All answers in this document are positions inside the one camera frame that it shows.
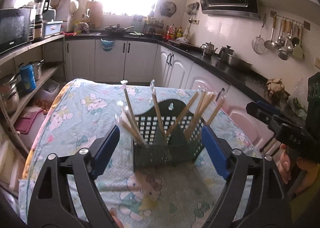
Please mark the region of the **right hand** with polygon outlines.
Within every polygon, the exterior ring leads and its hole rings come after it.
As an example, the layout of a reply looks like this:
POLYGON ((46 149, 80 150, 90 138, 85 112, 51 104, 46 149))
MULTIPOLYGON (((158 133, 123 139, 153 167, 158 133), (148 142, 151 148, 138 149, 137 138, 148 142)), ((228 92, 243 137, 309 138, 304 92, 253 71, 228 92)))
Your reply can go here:
MULTIPOLYGON (((282 143, 280 148, 283 150, 283 153, 280 156, 277 167, 283 182, 287 184, 292 179, 290 170, 291 161, 286 152, 287 146, 282 143)), ((304 179, 299 183, 299 186, 295 190, 295 194, 300 194, 315 182, 319 171, 319 164, 302 157, 298 157, 296 163, 301 170, 306 171, 304 179)))

